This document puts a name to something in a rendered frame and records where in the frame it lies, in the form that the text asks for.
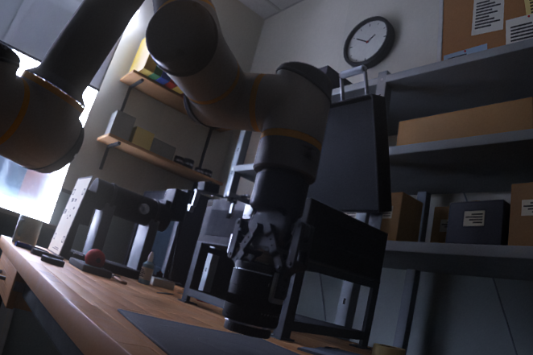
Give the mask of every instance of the black box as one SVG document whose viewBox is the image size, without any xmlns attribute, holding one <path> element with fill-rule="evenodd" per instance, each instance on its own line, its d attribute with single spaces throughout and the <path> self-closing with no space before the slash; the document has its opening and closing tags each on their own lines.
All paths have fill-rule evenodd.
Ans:
<svg viewBox="0 0 533 355">
<path fill-rule="evenodd" d="M 506 245 L 509 211 L 504 200 L 451 203 L 446 242 Z"/>
</svg>

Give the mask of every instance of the wooden table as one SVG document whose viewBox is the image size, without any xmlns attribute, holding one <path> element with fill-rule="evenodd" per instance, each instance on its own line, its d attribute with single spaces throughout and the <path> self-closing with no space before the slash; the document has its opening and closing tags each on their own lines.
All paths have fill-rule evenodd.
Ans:
<svg viewBox="0 0 533 355">
<path fill-rule="evenodd" d="M 133 279 L 122 285 L 115 279 L 91 275 L 67 262 L 64 267 L 42 262 L 28 250 L 13 246 L 11 238 L 0 237 L 0 269 L 6 280 L 0 281 L 0 296 L 8 308 L 26 308 L 20 287 L 24 283 L 64 333 L 83 354 L 150 355 L 165 353 L 132 325 L 118 309 L 173 320 L 202 328 L 227 331 L 220 308 L 207 303 L 182 303 L 181 287 L 172 295 L 161 287 L 144 286 Z M 305 355 L 299 347 L 331 346 L 353 353 L 370 355 L 355 349 L 348 341 L 293 332 L 294 342 L 270 342 Z"/>
</svg>

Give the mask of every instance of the black clock frame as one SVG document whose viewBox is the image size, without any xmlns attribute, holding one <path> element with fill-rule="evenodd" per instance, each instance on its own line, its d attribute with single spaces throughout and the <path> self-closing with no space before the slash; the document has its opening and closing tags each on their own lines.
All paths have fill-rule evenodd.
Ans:
<svg viewBox="0 0 533 355">
<path fill-rule="evenodd" d="M 364 60 L 361 62 L 355 62 L 352 61 L 348 56 L 348 49 L 349 44 L 352 41 L 353 36 L 355 35 L 355 32 L 359 30 L 363 25 L 366 25 L 367 23 L 371 23 L 373 21 L 382 21 L 385 23 L 386 26 L 386 36 L 385 36 L 385 42 L 383 42 L 383 45 L 379 48 L 379 50 L 371 56 L 368 60 Z M 390 53 L 390 50 L 392 50 L 392 46 L 395 43 L 395 29 L 392 26 L 389 21 L 387 21 L 383 17 L 370 17 L 369 19 L 365 19 L 363 22 L 359 23 L 348 35 L 345 41 L 345 49 L 344 49 L 344 55 L 345 60 L 348 64 L 350 64 L 352 67 L 358 67 L 359 65 L 365 65 L 367 68 L 372 68 L 381 63 Z"/>
</svg>

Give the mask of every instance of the clock face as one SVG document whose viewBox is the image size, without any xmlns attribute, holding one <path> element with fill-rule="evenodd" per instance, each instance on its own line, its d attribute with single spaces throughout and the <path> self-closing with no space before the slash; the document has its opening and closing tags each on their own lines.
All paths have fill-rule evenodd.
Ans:
<svg viewBox="0 0 533 355">
<path fill-rule="evenodd" d="M 345 60 L 354 67 L 371 68 L 381 62 L 392 49 L 395 32 L 382 17 L 366 19 L 358 24 L 345 42 Z"/>
</svg>

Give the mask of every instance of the dropper bottle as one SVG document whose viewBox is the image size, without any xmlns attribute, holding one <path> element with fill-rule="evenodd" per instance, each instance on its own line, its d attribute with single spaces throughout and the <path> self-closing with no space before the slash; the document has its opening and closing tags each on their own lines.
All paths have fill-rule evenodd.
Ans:
<svg viewBox="0 0 533 355">
<path fill-rule="evenodd" d="M 151 276 L 154 274 L 154 251 L 150 252 L 148 259 L 143 263 L 141 273 L 138 276 L 138 282 L 141 284 L 150 285 Z"/>
</svg>

